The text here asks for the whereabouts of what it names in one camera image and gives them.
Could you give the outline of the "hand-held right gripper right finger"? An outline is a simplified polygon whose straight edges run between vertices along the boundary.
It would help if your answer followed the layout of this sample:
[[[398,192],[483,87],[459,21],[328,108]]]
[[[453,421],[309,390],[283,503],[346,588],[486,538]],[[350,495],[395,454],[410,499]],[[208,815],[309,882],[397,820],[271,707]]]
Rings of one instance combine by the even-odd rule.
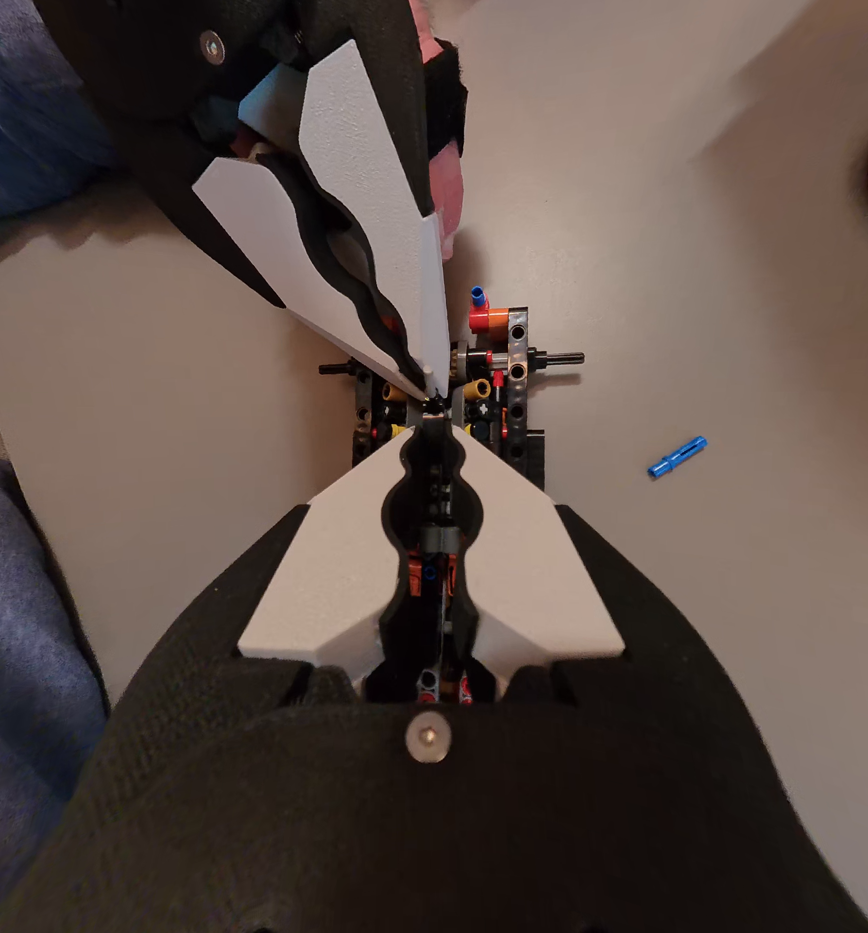
[[[452,641],[509,684],[523,667],[614,658],[625,642],[544,492],[455,427],[443,442],[457,527]]]

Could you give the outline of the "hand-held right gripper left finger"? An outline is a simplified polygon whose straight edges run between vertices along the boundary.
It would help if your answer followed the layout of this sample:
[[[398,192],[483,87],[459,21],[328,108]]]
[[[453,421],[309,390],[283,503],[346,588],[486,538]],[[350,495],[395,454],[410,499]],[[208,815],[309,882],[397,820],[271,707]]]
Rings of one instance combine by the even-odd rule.
[[[381,664],[379,621],[397,586],[399,555],[382,525],[405,476],[412,428],[311,498],[238,648],[252,659],[335,666],[358,683]]]

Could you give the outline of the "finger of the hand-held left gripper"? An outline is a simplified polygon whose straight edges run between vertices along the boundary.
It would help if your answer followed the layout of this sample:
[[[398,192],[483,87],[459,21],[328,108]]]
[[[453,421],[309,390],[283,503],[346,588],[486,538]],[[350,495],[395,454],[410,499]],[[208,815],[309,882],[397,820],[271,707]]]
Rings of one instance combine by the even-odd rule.
[[[314,182],[366,235],[374,282],[405,326],[408,354],[445,396],[451,339],[440,220],[416,203],[357,41],[346,41],[306,77],[275,66],[239,104],[240,121],[275,145],[290,142],[293,116]]]
[[[262,151],[255,160],[217,157],[193,192],[294,317],[410,397],[426,397],[405,326],[374,282],[366,235],[346,208],[312,182],[304,161],[277,151]],[[368,283],[333,251],[322,205],[341,208],[352,222]]]

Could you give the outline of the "multicolour lego car chassis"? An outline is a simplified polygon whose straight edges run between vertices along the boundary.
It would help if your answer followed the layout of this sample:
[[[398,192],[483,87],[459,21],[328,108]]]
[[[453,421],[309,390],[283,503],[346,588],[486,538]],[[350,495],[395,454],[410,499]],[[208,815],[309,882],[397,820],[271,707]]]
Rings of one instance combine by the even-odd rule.
[[[468,706],[498,697],[501,679],[472,655],[476,624],[460,567],[476,507],[460,479],[460,452],[448,447],[451,427],[543,490],[545,433],[528,426],[528,378],[586,359],[530,346],[528,309],[491,307],[480,286],[471,290],[468,323],[476,339],[451,344],[446,399],[418,403],[354,357],[318,367],[322,376],[355,382],[353,466],[411,427],[419,438],[407,478],[383,507],[404,552],[406,582],[396,584],[394,606],[383,613],[384,658],[362,688],[371,703]]]

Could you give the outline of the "blue lego pin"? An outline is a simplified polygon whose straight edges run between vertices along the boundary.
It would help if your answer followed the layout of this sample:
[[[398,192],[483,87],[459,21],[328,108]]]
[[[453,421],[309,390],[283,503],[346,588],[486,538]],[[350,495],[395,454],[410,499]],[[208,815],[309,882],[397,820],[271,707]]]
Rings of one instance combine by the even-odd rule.
[[[647,475],[651,480],[658,480],[671,472],[674,472],[679,466],[691,459],[693,456],[702,452],[708,447],[706,437],[697,436],[686,441],[673,451],[665,454],[660,460],[656,461],[647,468]]]

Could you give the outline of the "person's left leg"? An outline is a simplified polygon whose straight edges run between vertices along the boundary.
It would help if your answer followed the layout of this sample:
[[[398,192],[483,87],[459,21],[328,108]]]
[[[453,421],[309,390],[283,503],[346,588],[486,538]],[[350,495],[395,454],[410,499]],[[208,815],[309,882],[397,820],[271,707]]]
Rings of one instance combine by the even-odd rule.
[[[77,194],[121,167],[81,81],[31,1],[0,1],[0,219]]]

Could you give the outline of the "person's leg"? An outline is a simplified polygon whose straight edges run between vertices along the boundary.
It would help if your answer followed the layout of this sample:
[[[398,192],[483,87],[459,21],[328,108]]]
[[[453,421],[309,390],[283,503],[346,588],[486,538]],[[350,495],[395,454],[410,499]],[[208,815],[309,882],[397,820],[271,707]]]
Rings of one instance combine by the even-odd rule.
[[[0,459],[0,902],[59,822],[105,722],[99,679]]]
[[[81,81],[31,1],[0,1],[0,219],[77,194],[121,167]]]

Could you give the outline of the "person's right leg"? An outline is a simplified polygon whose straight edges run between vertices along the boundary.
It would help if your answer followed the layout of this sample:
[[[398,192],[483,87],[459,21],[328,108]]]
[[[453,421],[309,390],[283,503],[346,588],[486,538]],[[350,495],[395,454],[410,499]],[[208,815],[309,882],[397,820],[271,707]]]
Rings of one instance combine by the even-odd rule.
[[[59,822],[105,722],[99,679],[0,459],[0,902]]]

